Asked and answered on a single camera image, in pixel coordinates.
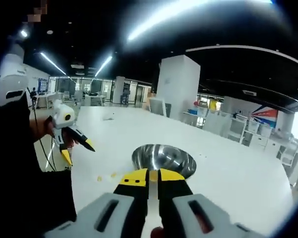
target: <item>black cable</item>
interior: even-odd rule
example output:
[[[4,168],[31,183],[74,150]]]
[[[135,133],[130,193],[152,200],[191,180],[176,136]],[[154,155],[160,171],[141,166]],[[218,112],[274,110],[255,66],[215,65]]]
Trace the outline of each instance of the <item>black cable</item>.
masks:
[[[33,101],[32,101],[32,109],[33,109],[33,112],[34,112],[34,118],[35,118],[35,123],[36,123],[36,129],[37,129],[37,131],[39,131],[39,125],[38,125],[38,121],[37,121],[37,118],[36,118],[36,112],[35,112],[35,103],[34,103]],[[45,149],[44,149],[44,147],[43,147],[43,144],[42,144],[41,139],[39,139],[39,141],[40,141],[40,144],[41,144],[43,153],[44,153],[44,155],[45,155],[45,159],[47,160],[47,162],[48,162],[49,165],[51,166],[52,170],[53,170],[53,171],[56,171],[56,170],[53,168],[53,166],[51,165],[51,163],[50,163],[50,161],[49,161],[49,159],[48,159],[48,157],[47,157],[47,155],[46,155],[46,153],[45,153]]]
[[[53,157],[53,137],[51,137],[51,155],[52,155],[52,162],[53,162],[53,165],[54,165],[54,169],[56,170],[56,166],[55,166],[55,163],[54,163],[54,157]]]

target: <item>desk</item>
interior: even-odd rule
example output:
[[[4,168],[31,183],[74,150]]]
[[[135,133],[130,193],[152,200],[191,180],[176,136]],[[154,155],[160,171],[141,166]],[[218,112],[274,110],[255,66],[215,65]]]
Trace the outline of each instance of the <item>desk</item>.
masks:
[[[47,108],[49,109],[49,97],[52,97],[52,96],[58,96],[58,93],[48,93],[48,94],[44,94],[44,95],[36,95],[36,104],[35,104],[35,108],[37,108],[38,106],[40,108]],[[46,105],[42,106],[42,105],[39,105],[39,103],[41,103],[41,101],[44,101],[44,103]]]
[[[99,99],[99,102],[97,102],[97,103],[101,104],[101,106],[104,105],[104,101],[105,101],[105,98],[106,98],[105,96],[103,96],[103,95],[90,96],[90,95],[87,95],[87,94],[85,95],[84,105],[85,106],[94,106],[93,102],[92,102],[92,99],[94,99],[94,98]]]
[[[113,120],[103,120],[106,115]],[[77,125],[96,150],[75,146],[72,151],[77,212],[102,193],[113,192],[122,175],[134,170],[132,152],[151,143],[188,152],[197,163],[188,185],[227,211],[233,223],[269,235],[292,208],[289,181],[280,161],[234,141],[137,108],[81,107]],[[148,204],[144,238],[161,226],[157,200],[151,197]]]
[[[201,128],[203,126],[205,117],[196,114],[191,114],[189,112],[183,112],[182,122],[188,125],[196,126]]]

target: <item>glass wall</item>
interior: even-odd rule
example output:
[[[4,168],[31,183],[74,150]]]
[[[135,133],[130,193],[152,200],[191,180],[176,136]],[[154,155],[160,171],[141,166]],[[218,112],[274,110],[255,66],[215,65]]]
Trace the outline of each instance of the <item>glass wall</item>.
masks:
[[[106,99],[105,99],[106,101],[110,100],[111,85],[112,85],[112,80],[103,79],[101,95],[106,96]]]
[[[98,93],[106,96],[109,101],[111,94],[112,80],[99,79],[93,77],[50,77],[50,80],[55,81],[55,91],[64,93],[69,91],[70,95],[74,95],[75,91],[83,91],[85,93]]]
[[[69,91],[70,95],[75,94],[75,91],[83,91],[84,93],[97,93],[105,96],[106,101],[112,102],[114,94],[115,81],[111,79],[99,79],[93,77],[71,77],[56,76],[50,77],[50,81],[55,82],[55,91]],[[128,96],[129,104],[146,103],[148,93],[151,91],[150,84],[138,83],[132,80],[125,80],[125,86],[129,87],[130,94]]]

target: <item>ceiling light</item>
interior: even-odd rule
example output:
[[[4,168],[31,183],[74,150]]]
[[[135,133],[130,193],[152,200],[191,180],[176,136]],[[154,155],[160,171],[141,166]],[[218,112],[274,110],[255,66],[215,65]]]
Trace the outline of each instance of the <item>ceiling light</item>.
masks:
[[[270,0],[254,0],[261,1],[266,3],[272,3]],[[166,4],[160,10],[155,12],[149,19],[147,19],[143,24],[137,27],[129,36],[128,40],[131,41],[137,36],[152,28],[153,26],[166,21],[172,17],[177,16],[178,14],[197,7],[199,5],[211,2],[211,0],[178,0],[173,3]]]
[[[110,56],[107,58],[107,60],[101,65],[100,69],[97,71],[97,73],[95,74],[95,77],[99,74],[99,72],[111,61],[113,57]]]
[[[43,56],[48,62],[50,62],[55,68],[57,68],[59,71],[61,71],[64,75],[66,75],[66,73],[61,70],[56,64],[54,64],[53,61],[51,61],[43,52],[40,52],[41,56]]]
[[[25,30],[22,30],[20,33],[23,38],[26,38],[28,36],[28,33],[26,33]]]
[[[84,65],[82,65],[82,64],[71,64],[71,67],[72,68],[78,68],[78,69],[84,69],[85,68]]]

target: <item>white pillar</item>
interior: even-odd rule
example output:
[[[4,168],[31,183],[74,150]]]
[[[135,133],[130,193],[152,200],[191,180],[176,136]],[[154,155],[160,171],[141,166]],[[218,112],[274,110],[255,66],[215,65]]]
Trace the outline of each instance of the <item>white pillar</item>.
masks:
[[[117,76],[115,81],[113,103],[120,103],[120,96],[123,95],[125,77]]]
[[[163,59],[156,97],[171,104],[170,118],[180,120],[196,100],[200,66],[185,55]]]

